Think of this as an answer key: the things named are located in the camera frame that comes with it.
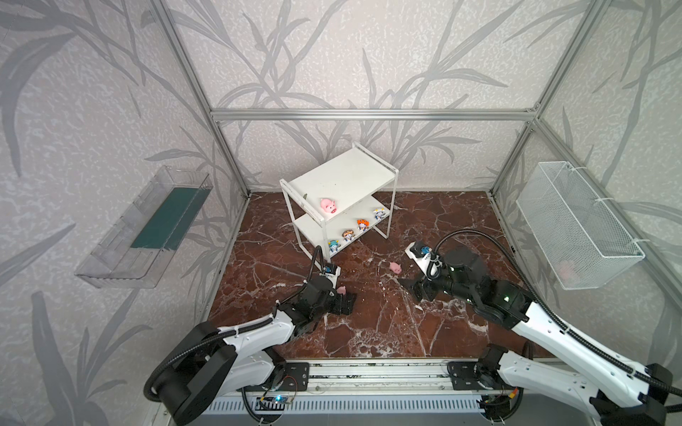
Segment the blue cat figure teal hat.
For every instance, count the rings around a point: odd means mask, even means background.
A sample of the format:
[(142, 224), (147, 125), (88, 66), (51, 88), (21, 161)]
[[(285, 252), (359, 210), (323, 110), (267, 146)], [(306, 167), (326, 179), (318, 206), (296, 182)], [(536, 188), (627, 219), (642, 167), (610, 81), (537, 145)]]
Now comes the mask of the blue cat figure teal hat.
[(340, 250), (340, 243), (338, 240), (328, 241), (328, 246), (329, 246), (330, 254), (335, 254)]

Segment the blue cat figure flower collar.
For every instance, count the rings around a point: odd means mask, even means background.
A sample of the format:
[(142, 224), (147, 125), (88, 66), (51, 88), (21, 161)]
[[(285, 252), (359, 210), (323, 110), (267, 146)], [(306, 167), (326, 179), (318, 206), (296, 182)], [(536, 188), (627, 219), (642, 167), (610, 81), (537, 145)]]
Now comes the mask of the blue cat figure flower collar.
[(355, 238), (355, 232), (354, 232), (353, 229), (345, 230), (345, 231), (342, 233), (342, 237), (343, 237), (343, 239), (344, 239), (345, 241), (348, 241), (348, 242), (353, 241), (354, 238)]

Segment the orange octopus toy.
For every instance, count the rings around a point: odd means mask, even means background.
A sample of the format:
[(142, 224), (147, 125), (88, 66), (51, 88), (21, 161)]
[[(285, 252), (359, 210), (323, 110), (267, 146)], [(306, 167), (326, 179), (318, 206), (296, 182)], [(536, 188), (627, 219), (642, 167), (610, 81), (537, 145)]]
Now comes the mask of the orange octopus toy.
[(366, 219), (358, 219), (357, 225), (361, 232), (366, 232), (369, 229), (369, 222)]

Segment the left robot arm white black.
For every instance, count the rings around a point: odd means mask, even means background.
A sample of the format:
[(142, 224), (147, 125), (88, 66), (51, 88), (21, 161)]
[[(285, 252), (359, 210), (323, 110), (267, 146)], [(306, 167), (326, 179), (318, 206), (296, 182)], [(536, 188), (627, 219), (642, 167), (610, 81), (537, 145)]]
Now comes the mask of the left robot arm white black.
[(209, 321), (194, 326), (147, 378), (145, 399), (162, 404), (175, 424), (187, 425), (224, 393), (283, 382), (287, 362), (276, 347), (313, 333), (329, 314), (353, 311), (357, 296), (337, 290), (339, 275), (316, 247), (301, 287), (269, 314), (229, 327)]

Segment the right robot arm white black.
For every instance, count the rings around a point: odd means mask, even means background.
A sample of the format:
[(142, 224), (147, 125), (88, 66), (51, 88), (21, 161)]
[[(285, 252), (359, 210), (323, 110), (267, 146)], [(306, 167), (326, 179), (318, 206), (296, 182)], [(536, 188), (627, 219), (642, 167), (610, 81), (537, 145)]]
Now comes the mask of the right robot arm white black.
[(446, 254), (422, 241), (405, 250), (421, 275), (402, 280), (415, 300), (439, 294), (465, 301), (489, 323), (526, 339), (519, 355), (490, 344), (476, 362), (473, 377), (486, 389), (504, 386), (509, 394), (480, 403), (491, 422), (504, 422), (524, 390), (532, 390), (582, 411), (602, 425), (663, 425), (681, 411), (668, 405), (680, 396), (671, 372), (656, 363), (642, 365), (610, 350), (561, 319), (529, 282), (518, 286), (490, 277), (482, 258), (467, 247)]

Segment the white two-tier metal shelf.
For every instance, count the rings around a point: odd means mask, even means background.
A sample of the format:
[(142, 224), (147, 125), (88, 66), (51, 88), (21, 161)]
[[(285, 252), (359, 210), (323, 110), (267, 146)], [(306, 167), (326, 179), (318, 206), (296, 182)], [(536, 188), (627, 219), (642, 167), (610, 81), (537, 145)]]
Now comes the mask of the white two-tier metal shelf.
[[(323, 257), (330, 261), (342, 250), (370, 231), (388, 238), (394, 214), (399, 170), (366, 147), (354, 143), (343, 154), (323, 163), (291, 181), (280, 180), (296, 241), (309, 258), (307, 249), (321, 247)], [(324, 213), (321, 199), (337, 203), (337, 213)], [(375, 220), (373, 211), (384, 208), (387, 216)], [(361, 232), (357, 220), (366, 219), (369, 229)], [(342, 233), (353, 229), (353, 241), (345, 241)], [(330, 254), (328, 241), (338, 240), (340, 250)]]

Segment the clear plastic wall bin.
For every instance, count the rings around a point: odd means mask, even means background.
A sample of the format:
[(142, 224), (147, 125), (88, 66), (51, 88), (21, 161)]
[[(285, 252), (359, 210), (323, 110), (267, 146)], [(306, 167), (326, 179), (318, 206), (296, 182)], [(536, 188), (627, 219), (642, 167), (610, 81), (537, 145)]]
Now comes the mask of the clear plastic wall bin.
[(161, 167), (76, 277), (97, 289), (155, 288), (212, 190), (208, 172)]

